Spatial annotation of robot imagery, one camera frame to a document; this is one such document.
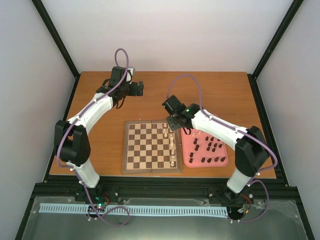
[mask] wooden tabletop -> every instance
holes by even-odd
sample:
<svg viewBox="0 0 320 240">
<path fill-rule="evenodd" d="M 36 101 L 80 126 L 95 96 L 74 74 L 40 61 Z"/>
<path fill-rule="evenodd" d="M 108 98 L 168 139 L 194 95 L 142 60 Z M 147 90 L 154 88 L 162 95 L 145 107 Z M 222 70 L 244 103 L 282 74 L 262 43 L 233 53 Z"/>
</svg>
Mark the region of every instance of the wooden tabletop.
<svg viewBox="0 0 320 240">
<path fill-rule="evenodd" d="M 90 160 L 100 176 L 165 176 L 229 178 L 235 170 L 235 152 L 227 146 L 229 163 L 223 167 L 189 168 L 183 164 L 182 172 L 122 174 L 122 158 L 126 121 L 163 120 L 168 113 L 162 103 L 166 100 L 168 87 L 179 75 L 186 72 L 139 72 L 134 82 L 143 81 L 143 96 L 128 96 L 120 109 L 108 111 L 89 134 Z M 110 72 L 82 72 L 70 107 L 68 118 L 76 115 L 92 98 Z M 190 72 L 200 82 L 202 104 L 205 109 L 220 118 L 243 127 L 257 126 L 262 129 L 255 101 L 245 72 Z M 199 103 L 196 84 L 191 78 L 178 80 L 171 94 L 185 105 Z M 264 167 L 272 164 L 271 159 Z M 51 175 L 73 174 L 59 168 L 53 161 Z M 261 173 L 261 178 L 275 178 L 274 170 Z"/>
</svg>

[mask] purple cable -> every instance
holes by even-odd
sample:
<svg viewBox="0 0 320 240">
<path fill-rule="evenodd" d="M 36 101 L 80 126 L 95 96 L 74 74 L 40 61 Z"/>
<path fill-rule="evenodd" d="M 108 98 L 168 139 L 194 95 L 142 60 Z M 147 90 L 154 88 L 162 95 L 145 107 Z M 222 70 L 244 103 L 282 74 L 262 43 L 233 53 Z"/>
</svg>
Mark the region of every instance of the purple cable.
<svg viewBox="0 0 320 240">
<path fill-rule="evenodd" d="M 268 193 L 268 190 L 267 190 L 267 188 L 266 188 L 266 185 L 261 181 L 261 180 L 259 180 L 259 179 L 255 179 L 255 180 L 253 180 L 252 182 L 251 182 L 251 184 L 254 184 L 254 183 L 261 183 L 261 185 L 262 185 L 262 187 L 264 188 L 264 191 L 265 191 L 265 194 L 266 194 L 266 206 L 265 206 L 265 209 L 264 209 L 264 211 L 259 215 L 259 216 L 256 216 L 256 217 L 254 217 L 254 218 L 252 218 L 252 219 L 250 219 L 250 220 L 240 220 L 239 221 L 239 223 L 250 223 L 250 222 L 253 222 L 253 221 L 255 221 L 255 220 L 258 220 L 259 218 L 262 218 L 265 214 L 266 214 L 266 212 L 267 212 L 267 210 L 268 210 L 268 208 L 269 208 L 269 193 Z"/>
<path fill-rule="evenodd" d="M 236 131 L 236 128 L 235 128 L 235 127 L 230 126 L 230 125 L 228 125 L 228 124 L 226 124 L 226 123 L 224 123 L 224 122 L 222 122 L 222 121 L 219 121 L 219 120 L 217 120 L 217 119 L 215 119 L 215 118 L 213 118 L 213 117 L 210 118 L 210 116 L 204 111 L 204 108 L 202 107 L 202 91 L 201 91 L 200 84 L 199 84 L 198 80 L 197 80 L 194 76 L 192 76 L 191 74 L 182 74 L 182 75 L 180 75 L 180 76 L 177 76 L 177 77 L 175 78 L 175 80 L 171 83 L 171 85 L 169 86 L 169 89 L 168 89 L 168 93 L 167 93 L 167 95 L 166 95 L 166 98 L 167 98 L 167 99 L 169 98 L 171 89 L 173 88 L 173 86 L 174 86 L 174 84 L 176 83 L 176 81 L 177 81 L 178 79 L 180 79 L 180 78 L 183 78 L 183 77 L 189 77 L 189 78 L 192 78 L 192 79 L 195 81 L 195 83 L 196 83 L 196 85 L 197 85 L 197 87 L 198 87 L 198 92 L 199 92 L 199 107 L 200 107 L 201 112 L 202 112 L 207 118 L 209 118 L 210 120 L 212 120 L 212 121 L 214 121 L 214 122 L 216 122 L 216 123 L 218 123 L 218 124 L 220 124 L 220 125 L 228 128 L 228 129 L 231 129 L 231 130 L 233 130 L 233 131 Z M 273 152 L 267 145 L 265 145 L 263 142 L 261 142 L 260 140 L 256 139 L 255 137 L 249 135 L 248 133 L 246 133 L 246 132 L 244 132 L 244 131 L 237 130 L 237 132 L 240 133 L 240 134 L 243 134 L 244 136 L 246 136 L 246 137 L 250 138 L 251 140 L 255 141 L 257 144 L 259 144 L 260 146 L 262 146 L 262 147 L 273 157 L 274 164 L 271 165 L 271 166 L 264 167 L 264 168 L 260 169 L 260 170 L 258 171 L 258 173 L 260 173 L 260 172 L 262 172 L 262 171 L 265 171 L 265 170 L 268 170 L 268 169 L 273 169 L 273 168 L 275 168 L 275 167 L 277 166 L 277 164 L 278 164 L 278 159 L 277 159 L 276 155 L 274 154 L 274 152 Z M 255 176 L 253 176 L 253 177 L 249 180 L 248 183 L 250 184 L 254 178 L 255 178 Z"/>
<path fill-rule="evenodd" d="M 123 48 L 119 48 L 119 49 L 117 49 L 117 50 L 115 51 L 115 53 L 114 53 L 114 61 L 115 61 L 115 64 L 116 64 L 117 66 L 119 66 L 119 65 L 118 65 L 118 61 L 117 61 L 117 54 L 118 54 L 119 51 L 122 51 L 122 52 L 124 53 L 124 55 L 125 55 L 125 58 L 126 58 L 126 66 L 125 66 L 124 74 L 123 74 L 122 78 L 120 79 L 120 81 L 119 81 L 111 90 L 109 90 L 108 92 L 106 92 L 105 94 L 103 94 L 102 96 L 100 96 L 100 97 L 98 97 L 98 98 L 96 99 L 97 102 L 100 101 L 101 99 L 103 99 L 104 97 L 106 97 L 106 96 L 107 96 L 109 93 L 111 93 L 114 89 L 116 89 L 116 88 L 123 82 L 123 80 L 125 79 L 125 77 L 127 76 L 128 67 L 129 67 L 129 57 L 128 57 L 127 52 L 126 52 Z M 89 103 L 89 104 L 83 109 L 83 111 L 81 111 L 81 113 L 79 114 L 79 118 L 81 118 L 81 117 L 85 114 L 85 112 L 86 112 L 92 105 L 94 105 L 94 104 L 96 104 L 96 102 L 94 102 L 94 101 L 92 101 L 91 103 Z M 71 166 L 62 165 L 62 164 L 60 163 L 60 153 L 61 153 L 62 146 L 64 145 L 65 140 L 66 140 L 66 138 L 68 137 L 69 132 L 71 131 L 71 129 L 73 128 L 73 126 L 77 123 L 77 121 L 78 121 L 78 119 L 75 119 L 75 120 L 70 124 L 70 126 L 68 127 L 68 129 L 65 131 L 65 133 L 64 133 L 64 135 L 63 135 L 63 137 L 62 137 L 62 139 L 61 139 L 60 145 L 59 145 L 59 147 L 58 147 L 58 150 L 57 150 L 57 153 L 56 153 L 56 162 L 57 162 L 58 166 L 61 167 L 61 168 L 72 168 Z M 83 180 L 81 179 L 81 177 L 79 176 L 79 174 L 77 173 L 77 171 L 76 171 L 75 169 L 74 169 L 74 173 L 75 173 L 75 175 L 77 176 L 77 178 L 79 179 L 79 181 L 82 182 Z M 88 197 L 88 199 L 89 199 L 89 202 L 90 202 L 90 204 L 91 204 L 91 206 L 92 206 L 92 209 L 93 209 L 94 212 L 97 214 L 97 216 L 99 217 L 99 219 L 101 219 L 104 223 L 106 223 L 107 225 L 112 226 L 112 227 L 121 227 L 121 226 L 125 225 L 125 224 L 128 222 L 129 217 L 130 217 L 130 214 L 129 214 L 129 211 L 128 211 L 125 207 L 123 207 L 123 206 L 114 207 L 114 208 L 110 209 L 108 212 L 106 212 L 105 214 L 103 214 L 102 216 L 100 216 L 100 215 L 98 214 L 97 209 L 95 208 L 92 200 L 91 200 L 90 194 L 89 194 L 89 192 L 88 192 L 88 189 L 87 189 L 87 186 L 86 186 L 85 183 L 83 183 L 83 187 L 84 187 L 85 193 L 86 193 L 86 195 L 87 195 L 87 197 Z M 127 212 L 127 214 L 128 214 L 128 217 L 127 217 L 127 219 L 126 219 L 126 221 L 125 221 L 124 223 L 121 223 L 121 224 L 119 224 L 119 225 L 114 225 L 114 224 L 109 223 L 109 222 L 107 222 L 107 221 L 105 221 L 105 220 L 103 219 L 103 216 L 105 216 L 106 214 L 110 213 L 110 212 L 113 211 L 114 209 L 120 209 L 120 208 L 121 208 L 121 209 L 124 209 L 124 210 Z"/>
</svg>

